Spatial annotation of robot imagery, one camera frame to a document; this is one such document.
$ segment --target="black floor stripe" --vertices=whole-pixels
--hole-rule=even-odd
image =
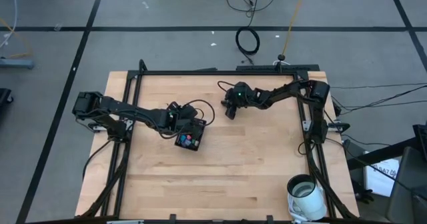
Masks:
[[[240,26],[193,26],[193,27],[62,27],[58,31],[117,31],[117,32],[154,32],[154,31],[237,31]],[[256,31],[287,31],[288,26],[258,26]],[[416,27],[418,31],[427,31],[427,27]],[[16,31],[56,31],[54,27],[16,27]],[[292,27],[292,31],[327,32],[402,32],[407,27]]]
[[[425,68],[425,70],[427,71],[427,56],[426,56],[426,52],[424,51],[423,46],[421,45],[420,40],[418,39],[417,35],[416,35],[416,30],[418,29],[419,31],[422,31],[423,29],[425,30],[425,27],[417,27],[417,28],[413,28],[413,26],[411,25],[411,22],[409,21],[409,18],[405,12],[405,9],[402,6],[402,3],[400,2],[400,0],[393,0],[394,4],[396,5],[396,8],[398,9],[398,12],[403,20],[403,23],[405,24],[405,27],[408,29],[409,32],[409,36],[411,37],[411,40],[415,46],[415,50],[418,53],[418,55],[420,56],[421,62]]]
[[[90,28],[93,25],[93,21],[95,20],[95,16],[97,13],[97,10],[99,8],[99,4],[101,3],[101,0],[95,0],[95,3],[93,4],[91,14],[89,16],[89,19],[87,21],[86,27]],[[75,74],[77,73],[77,69],[80,64],[81,57],[83,55],[83,52],[85,51],[85,46],[87,43],[87,38],[89,37],[90,31],[85,31],[83,33],[83,37],[81,38],[79,47],[77,49],[77,53],[75,54],[75,58],[73,61],[73,65],[70,68],[67,81],[65,82],[64,89],[62,91],[61,98],[59,100],[58,107],[55,112],[55,116],[53,117],[52,124],[50,126],[49,132],[47,134],[47,138],[45,141],[45,144],[43,146],[43,149],[40,154],[39,161],[37,162],[37,166],[35,168],[33,178],[31,179],[31,182],[29,184],[27,194],[25,195],[24,202],[22,203],[21,210],[19,211],[19,215],[17,218],[16,223],[24,223],[27,219],[28,213],[31,208],[31,204],[33,203],[34,196],[36,194],[37,188],[40,183],[41,176],[43,174],[43,170],[46,166],[47,158],[49,156],[49,153],[52,148],[53,141],[55,139],[56,132],[58,130],[59,122],[61,120],[62,114],[64,112],[65,104],[67,103],[69,92],[71,90],[71,86],[73,85],[73,81],[75,78]]]

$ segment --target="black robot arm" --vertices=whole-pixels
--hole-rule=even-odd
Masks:
[[[306,96],[300,93],[301,89],[308,89]],[[324,119],[324,107],[328,98],[330,86],[322,81],[294,81],[274,89],[266,91],[262,89],[251,89],[244,82],[239,82],[233,88],[227,90],[226,98],[222,105],[227,107],[226,115],[230,119],[236,116],[237,108],[257,107],[268,109],[275,102],[295,97],[312,109],[312,124],[310,125],[309,139],[315,143],[323,143],[328,131],[328,124]]]
[[[197,111],[191,105],[179,106],[171,103],[167,109],[147,110],[136,107],[111,97],[104,97],[99,92],[81,92],[73,108],[76,119],[91,119],[107,129],[110,138],[127,138],[127,127],[123,121],[116,121],[111,114],[145,123],[157,131],[163,138],[169,139],[177,134],[192,133],[199,135],[203,127],[196,119]]]

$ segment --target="white paper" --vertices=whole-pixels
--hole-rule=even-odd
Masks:
[[[389,159],[381,161],[377,164],[373,164],[372,166],[378,168],[385,174],[395,179],[399,170],[399,161],[395,159]],[[369,166],[364,168],[364,176],[365,189],[371,189],[375,194],[390,197],[394,184],[393,180]]]

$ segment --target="yellow cable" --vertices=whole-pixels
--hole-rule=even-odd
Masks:
[[[28,56],[32,56],[33,55],[33,49],[31,48],[30,44],[28,43],[28,41],[21,37],[18,33],[14,32],[14,30],[7,24],[7,22],[5,20],[3,20],[2,18],[0,18],[0,22],[6,27],[8,28],[8,30],[10,30],[11,35],[14,34],[16,35],[16,37],[18,37],[18,39],[20,39],[23,43],[24,46],[27,48],[27,53],[20,53],[20,54],[14,54],[11,55],[9,58],[18,58],[18,57],[28,57]]]
[[[288,41],[289,41],[290,36],[291,36],[291,28],[292,28],[292,25],[294,24],[294,21],[295,21],[296,15],[298,14],[298,11],[300,10],[301,3],[302,3],[302,0],[298,0],[298,3],[296,5],[295,11],[294,11],[294,15],[291,18],[291,23],[289,24],[288,34],[286,34],[286,42],[285,42],[285,47],[283,48],[282,55],[285,55],[286,47],[288,47]]]

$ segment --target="wooden table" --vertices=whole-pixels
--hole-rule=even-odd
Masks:
[[[111,72],[105,95],[121,100],[126,74]],[[309,72],[309,76],[326,81],[321,71]],[[268,110],[238,109],[236,118],[230,120],[220,104],[224,92],[216,85],[219,80],[273,89],[291,82],[292,77],[143,76],[140,107],[166,108],[172,101],[184,104],[205,99],[213,105],[216,119],[206,127],[197,152],[174,146],[174,139],[159,138],[143,123],[135,124],[121,219],[169,219],[171,213],[178,219],[264,220],[266,215],[273,215],[276,221],[292,219],[286,185],[293,176],[308,173],[306,157],[296,151],[303,141],[296,99],[277,102]],[[204,119],[212,118],[208,106],[194,106],[204,110]],[[326,111],[335,117],[330,98]],[[328,137],[341,141],[337,133],[328,133]],[[106,133],[95,134],[91,152],[106,139]],[[104,188],[112,147],[105,148],[89,164],[76,215],[86,211]],[[332,189],[358,215],[344,150],[328,140],[323,147]],[[111,200],[109,213],[113,213],[115,190]]]

